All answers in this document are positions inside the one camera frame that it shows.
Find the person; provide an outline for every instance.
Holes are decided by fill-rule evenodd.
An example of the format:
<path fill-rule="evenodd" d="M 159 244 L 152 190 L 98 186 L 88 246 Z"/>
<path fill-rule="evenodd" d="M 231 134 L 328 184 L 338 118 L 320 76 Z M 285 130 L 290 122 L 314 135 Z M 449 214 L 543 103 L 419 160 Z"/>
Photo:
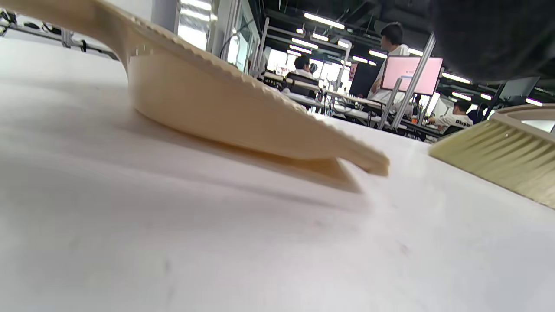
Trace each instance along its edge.
<path fill-rule="evenodd" d="M 459 128 L 471 127 L 474 125 L 474 122 L 466 114 L 466 112 L 470 109 L 470 105 L 472 105 L 472 103 L 467 100 L 458 100 L 455 102 L 452 114 L 447 114 L 437 118 L 430 117 L 428 122 L 439 126 L 442 132 L 450 126 Z"/>
<path fill-rule="evenodd" d="M 295 60 L 295 68 L 296 70 L 293 71 L 294 74 L 314 79 L 312 73 L 310 73 L 310 59 L 308 56 L 299 56 Z"/>
<path fill-rule="evenodd" d="M 486 108 L 487 108 L 487 104 L 485 103 L 480 104 L 480 107 L 478 109 L 471 110 L 470 112 L 468 112 L 467 115 L 468 117 L 470 117 L 470 119 L 472 119 L 472 122 L 474 122 L 474 124 L 477 124 L 484 119 L 483 111 Z"/>
<path fill-rule="evenodd" d="M 402 44 L 403 41 L 403 27 L 398 22 L 393 22 L 388 24 L 381 31 L 381 47 L 382 49 L 388 51 L 388 56 L 408 56 L 408 46 Z M 378 102 L 387 103 L 391 96 L 390 90 L 380 89 L 382 78 L 384 76 L 385 62 L 380 68 L 380 72 L 376 77 L 376 80 L 370 88 L 367 98 L 371 100 L 376 100 Z M 398 110 L 401 102 L 405 97 L 404 92 L 397 92 L 395 99 L 393 100 L 393 109 Z M 407 107 L 405 113 L 410 114 L 412 112 L 411 107 Z"/>

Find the dustpan serrated edge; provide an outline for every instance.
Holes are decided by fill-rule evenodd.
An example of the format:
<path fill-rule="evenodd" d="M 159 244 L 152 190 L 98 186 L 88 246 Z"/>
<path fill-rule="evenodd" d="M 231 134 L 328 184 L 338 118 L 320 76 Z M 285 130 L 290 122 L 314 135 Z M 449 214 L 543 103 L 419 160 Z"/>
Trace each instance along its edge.
<path fill-rule="evenodd" d="M 359 140 L 355 137 L 353 137 L 351 134 L 348 134 L 346 132 L 344 132 L 342 129 L 336 128 L 335 126 L 331 125 L 331 124 L 327 124 L 321 120 L 316 119 L 314 116 L 306 113 L 305 110 L 301 110 L 299 109 L 299 106 L 293 102 L 292 100 L 285 98 L 283 95 L 281 94 L 277 94 L 269 89 L 266 88 L 265 85 L 263 85 L 262 83 L 260 83 L 259 81 L 257 81 L 256 79 L 254 79 L 251 76 L 247 76 L 244 73 L 238 71 L 236 68 L 228 65 L 227 63 L 225 63 L 224 61 L 222 61 L 221 59 L 217 58 L 216 56 L 202 51 L 200 49 L 198 49 L 195 46 L 192 46 L 190 43 L 182 40 L 181 38 L 175 36 L 175 34 L 169 32 L 168 30 L 157 26 L 155 24 L 152 24 L 146 20 L 143 20 L 139 17 L 136 17 L 132 14 L 129 14 L 109 3 L 106 3 L 106 1 L 102 0 L 99 1 L 97 0 L 99 3 L 105 5 L 106 7 L 108 7 L 109 9 L 115 10 L 116 12 L 118 12 L 119 14 L 122 14 L 125 17 L 129 17 L 128 20 L 136 23 L 137 25 L 143 27 L 144 29 L 151 31 L 159 36 L 162 36 L 164 39 L 166 39 L 168 42 L 172 42 L 174 44 L 176 44 L 179 48 L 181 48 L 181 51 L 184 53 L 187 53 L 190 56 L 193 56 L 196 60 L 195 61 L 200 61 L 202 62 L 202 64 L 207 64 L 208 66 L 211 66 L 212 69 L 216 69 L 218 74 L 223 74 L 225 75 L 224 78 L 230 78 L 235 82 L 239 82 L 243 85 L 248 85 L 249 88 L 255 92 L 258 92 L 262 99 L 267 99 L 267 100 L 273 100 L 275 102 L 278 102 L 278 104 L 282 104 L 285 108 L 287 109 L 291 109 L 293 111 L 295 111 L 298 114 L 301 114 L 303 116 L 305 116 L 308 120 L 311 120 L 312 122 L 315 122 L 319 125 L 321 125 L 322 127 L 325 128 L 329 128 L 331 130 L 333 130 L 337 135 L 341 136 L 342 138 L 346 139 L 347 141 L 350 141 L 351 143 L 354 143 L 354 146 L 359 145 L 358 147 L 362 147 L 364 149 L 366 149 L 366 151 L 364 151 L 364 154 L 369 157 L 370 159 L 372 159 L 373 161 L 379 162 L 380 164 L 384 164 L 384 165 L 389 165 L 389 158 L 381 151 L 376 150 L 374 147 L 366 144 L 365 142 L 363 142 L 362 140 Z"/>

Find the ceiling light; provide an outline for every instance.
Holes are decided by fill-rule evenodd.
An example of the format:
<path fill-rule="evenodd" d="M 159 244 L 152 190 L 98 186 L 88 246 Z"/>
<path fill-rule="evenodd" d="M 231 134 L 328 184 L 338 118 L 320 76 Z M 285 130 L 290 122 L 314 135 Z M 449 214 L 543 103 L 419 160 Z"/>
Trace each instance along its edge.
<path fill-rule="evenodd" d="M 442 73 L 441 75 L 444 76 L 445 78 L 449 78 L 449 79 L 451 79 L 451 80 L 455 80 L 455 81 L 458 81 L 458 82 L 470 84 L 470 80 L 464 79 L 464 78 L 461 78 L 461 77 L 457 77 L 457 76 L 455 76 L 455 75 L 453 75 L 453 74 Z"/>
<path fill-rule="evenodd" d="M 337 41 L 337 45 L 342 47 L 342 48 L 348 48 L 349 47 L 349 42 L 348 41 L 343 41 L 342 39 L 340 39 L 339 41 Z"/>
<path fill-rule="evenodd" d="M 299 48 L 299 47 L 297 47 L 297 46 L 293 46 L 292 44 L 289 45 L 289 48 L 290 48 L 290 49 L 293 49 L 293 50 L 297 50 L 297 51 L 304 52 L 304 53 L 306 53 L 306 54 L 312 54 L 312 51 L 311 51 L 311 50 Z"/>
<path fill-rule="evenodd" d="M 413 48 L 408 48 L 408 52 L 417 56 L 422 56 L 424 53 L 422 51 L 415 50 Z"/>
<path fill-rule="evenodd" d="M 536 106 L 543 106 L 543 103 L 542 103 L 542 102 L 536 101 L 536 100 L 531 99 L 531 98 L 527 98 L 527 99 L 526 99 L 526 103 L 528 103 L 528 104 L 533 104 L 533 105 L 536 105 Z"/>
<path fill-rule="evenodd" d="M 316 16 L 314 14 L 305 13 L 305 17 L 308 18 L 308 19 L 312 19 L 313 21 L 317 21 L 319 23 L 322 23 L 322 24 L 330 25 L 330 26 L 335 27 L 335 28 L 345 29 L 345 25 L 343 25 L 343 24 L 340 24 L 340 23 L 337 23 L 337 22 L 334 22 L 334 21 L 330 21 L 329 19 L 325 19 L 323 17 L 319 17 L 319 16 Z"/>
<path fill-rule="evenodd" d="M 374 50 L 370 50 L 368 51 L 370 53 L 370 55 L 373 55 L 375 57 L 381 57 L 381 58 L 387 58 L 387 55 L 380 53 L 380 52 L 376 52 Z"/>
<path fill-rule="evenodd" d="M 194 18 L 198 18 L 202 21 L 210 22 L 210 16 L 209 15 L 204 15 L 204 14 L 199 13 L 199 12 L 191 11 L 191 10 L 188 10 L 188 9 L 182 9 L 181 14 L 191 16 L 191 17 L 194 17 Z"/>
<path fill-rule="evenodd" d="M 188 4 L 190 6 L 197 7 L 197 8 L 203 9 L 203 10 L 207 10 L 207 11 L 212 10 L 212 4 L 202 2 L 202 1 L 199 1 L 199 0 L 181 0 L 181 3 L 182 4 Z"/>
<path fill-rule="evenodd" d="M 328 41 L 329 40 L 326 36 L 322 36 L 322 35 L 317 34 L 317 33 L 313 33 L 312 37 L 316 38 L 318 40 L 322 40 L 322 41 Z"/>
<path fill-rule="evenodd" d="M 353 56 L 353 57 L 352 57 L 352 60 L 353 60 L 353 61 L 357 61 L 357 62 L 361 62 L 361 63 L 368 63 L 368 60 L 367 60 L 367 59 L 363 59 L 363 58 L 358 57 L 358 56 Z"/>
<path fill-rule="evenodd" d="M 310 43 L 310 42 L 299 40 L 297 38 L 293 38 L 293 39 L 291 39 L 291 41 L 293 41 L 297 44 L 302 44 L 303 46 L 306 46 L 306 47 L 310 47 L 310 48 L 313 48 L 313 49 L 318 49 L 317 45 L 315 45 L 313 43 Z"/>
<path fill-rule="evenodd" d="M 454 97 L 459 98 L 459 99 L 463 99 L 463 100 L 472 100 L 471 97 L 466 96 L 466 95 L 461 94 L 461 93 L 453 92 L 452 94 L 453 94 Z"/>
<path fill-rule="evenodd" d="M 287 50 L 287 53 L 289 53 L 290 55 L 294 55 L 294 56 L 301 56 L 301 53 L 295 52 L 295 51 L 291 51 L 291 50 Z"/>

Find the monitor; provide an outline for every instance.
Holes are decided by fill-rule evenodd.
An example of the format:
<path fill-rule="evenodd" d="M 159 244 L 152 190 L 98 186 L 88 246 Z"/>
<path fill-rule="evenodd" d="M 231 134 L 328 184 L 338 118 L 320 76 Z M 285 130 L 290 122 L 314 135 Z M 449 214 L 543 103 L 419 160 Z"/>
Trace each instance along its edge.
<path fill-rule="evenodd" d="M 387 58 L 382 78 L 381 88 L 393 90 L 397 79 L 403 78 L 399 91 L 405 92 L 411 83 L 412 76 L 420 62 L 420 57 L 412 56 L 390 56 Z M 424 70 L 416 84 L 415 93 L 433 95 L 436 90 L 437 81 L 440 77 L 443 59 L 431 57 L 424 65 Z"/>

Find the beige dustpan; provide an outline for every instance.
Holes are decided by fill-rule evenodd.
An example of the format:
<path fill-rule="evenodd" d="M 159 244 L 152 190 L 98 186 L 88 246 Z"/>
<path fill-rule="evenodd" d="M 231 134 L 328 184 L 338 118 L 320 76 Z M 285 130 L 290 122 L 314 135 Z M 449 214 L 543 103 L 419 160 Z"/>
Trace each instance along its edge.
<path fill-rule="evenodd" d="M 122 61 L 135 108 L 198 137 L 294 159 L 343 158 L 387 175 L 382 153 L 317 121 L 214 55 L 103 0 L 0 0 L 110 47 Z"/>

